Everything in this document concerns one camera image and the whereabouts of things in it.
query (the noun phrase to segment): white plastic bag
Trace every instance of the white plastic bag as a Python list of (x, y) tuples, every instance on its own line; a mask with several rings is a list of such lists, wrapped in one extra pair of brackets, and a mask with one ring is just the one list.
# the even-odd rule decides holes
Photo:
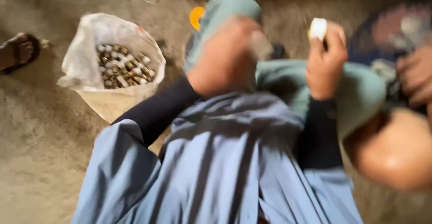
[[(127, 47), (133, 56), (143, 52), (156, 72), (151, 83), (107, 90), (99, 72), (96, 45)], [(154, 39), (134, 23), (115, 16), (96, 13), (83, 16), (61, 66), (66, 74), (57, 82), (75, 90), (103, 119), (113, 122), (125, 111), (152, 96), (165, 76), (165, 59)]]

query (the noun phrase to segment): concrete floor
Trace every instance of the concrete floor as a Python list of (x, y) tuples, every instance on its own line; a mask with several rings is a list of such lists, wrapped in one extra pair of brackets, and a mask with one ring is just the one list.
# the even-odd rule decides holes
[[(62, 58), (79, 18), (105, 12), (135, 22), (165, 39), (170, 82), (178, 76), (181, 48), (193, 28), (188, 14), (203, 0), (0, 0), (0, 40), (31, 32), (53, 48), (10, 76), (0, 76), (0, 219), (2, 223), (68, 223), (73, 215), (94, 138), (107, 123), (77, 93), (56, 86)], [(265, 32), (289, 56), (305, 57), (305, 19), (325, 17), (348, 35), (381, 0), (263, 0)], [(365, 223), (432, 223), (432, 196), (397, 193), (347, 169)]]

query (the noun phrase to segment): bare foot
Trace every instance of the bare foot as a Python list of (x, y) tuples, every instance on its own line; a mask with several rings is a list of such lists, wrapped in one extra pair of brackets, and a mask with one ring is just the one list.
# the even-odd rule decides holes
[[(15, 57), (14, 44), (19, 45), (19, 61)], [(28, 41), (27, 35), (17, 34), (14, 38), (9, 39), (6, 45), (0, 46), (0, 71), (17, 64), (27, 63), (33, 51), (33, 44)]]

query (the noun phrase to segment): green fabric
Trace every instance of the green fabric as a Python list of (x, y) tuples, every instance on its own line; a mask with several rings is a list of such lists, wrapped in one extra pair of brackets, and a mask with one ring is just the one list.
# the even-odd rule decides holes
[[(186, 71), (200, 56), (202, 42), (228, 17), (239, 14), (261, 22), (261, 8), (255, 0), (213, 0), (207, 4), (200, 22), (201, 30), (195, 34), (190, 56), (186, 58)], [(305, 62), (301, 59), (259, 62), (255, 74), (256, 89), (278, 95), (295, 113), (305, 117), (309, 98)], [(364, 65), (346, 63), (335, 97), (339, 139), (369, 121), (380, 110), (385, 97), (385, 84), (375, 73)]]

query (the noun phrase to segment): black sleeve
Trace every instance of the black sleeve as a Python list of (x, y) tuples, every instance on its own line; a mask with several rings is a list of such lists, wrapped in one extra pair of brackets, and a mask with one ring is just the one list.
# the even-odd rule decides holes
[(303, 170), (343, 166), (337, 136), (334, 101), (310, 97), (305, 128), (297, 141), (299, 166)]
[(125, 112), (112, 124), (123, 119), (133, 120), (141, 128), (144, 146), (148, 147), (183, 110), (193, 105), (199, 98), (186, 76), (183, 76), (168, 88)]

